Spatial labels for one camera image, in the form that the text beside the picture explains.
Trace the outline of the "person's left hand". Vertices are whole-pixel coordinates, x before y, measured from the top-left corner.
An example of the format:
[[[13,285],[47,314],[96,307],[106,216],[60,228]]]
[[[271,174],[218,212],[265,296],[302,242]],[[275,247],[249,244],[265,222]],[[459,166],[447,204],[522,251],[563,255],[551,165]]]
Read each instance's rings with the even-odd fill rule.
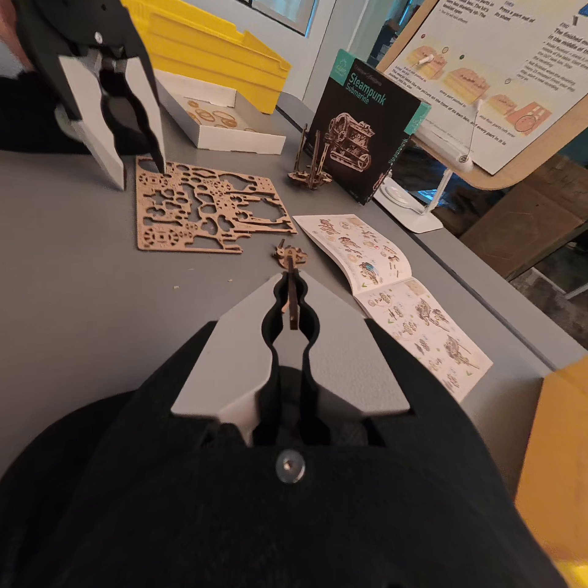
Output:
[[[67,136],[55,118],[54,92],[36,72],[1,77],[1,150],[89,155],[84,143]]]

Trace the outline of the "wooden-edged instruction board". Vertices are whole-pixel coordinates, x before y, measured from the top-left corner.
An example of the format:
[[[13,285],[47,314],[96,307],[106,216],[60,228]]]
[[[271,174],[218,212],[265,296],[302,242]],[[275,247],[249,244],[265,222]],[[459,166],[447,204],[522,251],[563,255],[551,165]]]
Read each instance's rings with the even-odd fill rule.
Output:
[[[418,145],[510,187],[587,128],[587,1],[423,1],[378,70],[430,103]]]

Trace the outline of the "laser-cut wooden parts sheet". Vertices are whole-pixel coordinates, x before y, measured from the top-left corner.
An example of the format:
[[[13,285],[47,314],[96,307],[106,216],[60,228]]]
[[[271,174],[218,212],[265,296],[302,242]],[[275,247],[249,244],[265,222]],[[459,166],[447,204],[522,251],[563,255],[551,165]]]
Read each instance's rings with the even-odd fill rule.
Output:
[[[137,156],[135,188],[140,251],[241,254],[240,238],[297,234],[269,178]]]

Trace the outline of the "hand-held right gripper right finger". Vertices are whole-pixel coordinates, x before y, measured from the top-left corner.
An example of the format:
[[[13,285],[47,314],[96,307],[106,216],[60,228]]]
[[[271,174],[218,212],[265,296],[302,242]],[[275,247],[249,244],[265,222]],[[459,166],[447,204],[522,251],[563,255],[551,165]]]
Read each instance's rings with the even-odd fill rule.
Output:
[[[397,415],[410,404],[364,317],[304,270],[297,280],[301,411],[320,419]]]

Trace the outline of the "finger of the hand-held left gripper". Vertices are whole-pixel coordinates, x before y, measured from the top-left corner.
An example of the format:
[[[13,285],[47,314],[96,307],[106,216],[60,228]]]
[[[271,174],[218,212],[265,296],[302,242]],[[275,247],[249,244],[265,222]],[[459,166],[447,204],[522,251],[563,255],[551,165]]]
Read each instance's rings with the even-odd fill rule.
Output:
[[[158,171],[166,173],[166,154],[158,91],[148,55],[113,59],[112,70],[122,78],[121,90],[130,103],[139,130]]]
[[[102,54],[89,49],[84,57],[61,55],[59,63],[79,111],[78,119],[71,121],[71,127],[112,184],[124,190],[124,165],[115,148],[114,134],[102,112],[104,92],[99,80]]]

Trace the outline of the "small wooden model part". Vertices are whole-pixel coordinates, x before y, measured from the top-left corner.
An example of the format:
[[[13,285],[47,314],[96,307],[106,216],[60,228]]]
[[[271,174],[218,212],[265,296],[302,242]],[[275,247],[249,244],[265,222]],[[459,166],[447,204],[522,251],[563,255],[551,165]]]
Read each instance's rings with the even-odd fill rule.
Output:
[[[286,257],[288,263],[288,310],[290,330],[299,328],[298,312],[298,290],[297,290],[297,270],[293,261],[293,256],[289,254]]]
[[[286,245],[282,239],[276,246],[274,258],[285,270],[298,269],[307,263],[308,255],[299,247]]]

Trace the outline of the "white cardboard box tray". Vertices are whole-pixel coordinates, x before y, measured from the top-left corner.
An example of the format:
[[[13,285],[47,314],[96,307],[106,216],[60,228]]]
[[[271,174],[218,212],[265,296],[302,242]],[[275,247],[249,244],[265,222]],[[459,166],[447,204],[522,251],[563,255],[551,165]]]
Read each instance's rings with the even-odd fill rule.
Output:
[[[198,149],[280,155],[286,136],[237,90],[154,70],[161,105]]]

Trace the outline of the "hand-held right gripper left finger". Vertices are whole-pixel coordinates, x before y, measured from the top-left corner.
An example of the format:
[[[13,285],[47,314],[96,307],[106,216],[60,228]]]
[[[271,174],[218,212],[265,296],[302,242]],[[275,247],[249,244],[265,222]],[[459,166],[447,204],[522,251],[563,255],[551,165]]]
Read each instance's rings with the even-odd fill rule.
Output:
[[[234,424],[246,445],[261,422],[258,396],[272,371],[272,344],[262,321],[277,302],[278,273],[225,312],[213,327],[171,413]]]

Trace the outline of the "white board stand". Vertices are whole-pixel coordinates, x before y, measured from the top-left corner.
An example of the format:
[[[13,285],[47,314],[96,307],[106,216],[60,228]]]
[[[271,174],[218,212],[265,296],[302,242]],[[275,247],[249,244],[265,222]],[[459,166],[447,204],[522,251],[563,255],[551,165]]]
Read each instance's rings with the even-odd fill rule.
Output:
[[[393,178],[389,171],[380,183],[374,200],[381,204],[386,212],[399,221],[412,233],[421,234],[441,229],[442,222],[433,214],[453,175],[469,173],[474,169],[473,143],[477,129],[477,119],[485,98],[478,98],[472,104],[473,120],[468,123],[471,128],[469,144],[462,146],[448,134],[439,134],[422,123],[410,137],[411,143],[423,149],[439,163],[445,166],[442,179],[433,191],[433,197],[427,204],[422,204]]]

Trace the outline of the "open instruction booklet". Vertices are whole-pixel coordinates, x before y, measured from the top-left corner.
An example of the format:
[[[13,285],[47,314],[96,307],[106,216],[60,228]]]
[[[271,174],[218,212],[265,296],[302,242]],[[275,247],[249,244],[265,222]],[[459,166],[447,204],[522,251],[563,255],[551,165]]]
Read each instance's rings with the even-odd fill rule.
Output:
[[[356,215],[293,219],[341,268],[367,316],[461,403],[493,362],[413,276],[401,249]]]

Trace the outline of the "black model kit box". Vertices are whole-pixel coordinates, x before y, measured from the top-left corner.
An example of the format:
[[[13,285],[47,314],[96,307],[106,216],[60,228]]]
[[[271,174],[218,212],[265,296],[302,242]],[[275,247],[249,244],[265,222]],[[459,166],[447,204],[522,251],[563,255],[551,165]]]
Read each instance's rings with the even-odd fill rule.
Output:
[[[365,205],[430,108],[389,77],[339,49],[304,150],[309,156],[317,154],[333,181]]]

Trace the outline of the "yellow plastic bin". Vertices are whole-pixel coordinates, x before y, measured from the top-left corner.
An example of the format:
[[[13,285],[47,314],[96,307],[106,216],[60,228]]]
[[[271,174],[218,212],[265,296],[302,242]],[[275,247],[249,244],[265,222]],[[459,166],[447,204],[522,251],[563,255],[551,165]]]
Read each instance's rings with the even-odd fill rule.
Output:
[[[515,505],[568,587],[587,587],[587,356],[545,377]]]
[[[291,64],[249,31],[183,1],[121,1],[153,69],[237,90],[271,114]]]

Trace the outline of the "partly built wooden model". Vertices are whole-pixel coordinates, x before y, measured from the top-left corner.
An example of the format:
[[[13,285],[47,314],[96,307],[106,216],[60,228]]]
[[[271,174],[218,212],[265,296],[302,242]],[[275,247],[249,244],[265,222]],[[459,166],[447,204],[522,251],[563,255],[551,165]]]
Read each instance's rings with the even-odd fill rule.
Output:
[[[333,181],[333,177],[330,173],[325,170],[325,160],[330,148],[330,143],[325,141],[323,144],[322,151],[317,151],[317,148],[320,147],[320,131],[316,131],[315,135],[315,145],[312,152],[312,161],[311,164],[306,166],[303,170],[300,168],[300,158],[302,156],[303,147],[305,146],[307,133],[308,133],[308,124],[305,124],[301,136],[300,142],[298,146],[298,150],[296,153],[295,165],[292,172],[288,173],[288,177],[293,182],[305,186],[309,190],[316,190],[323,185],[330,184]]]

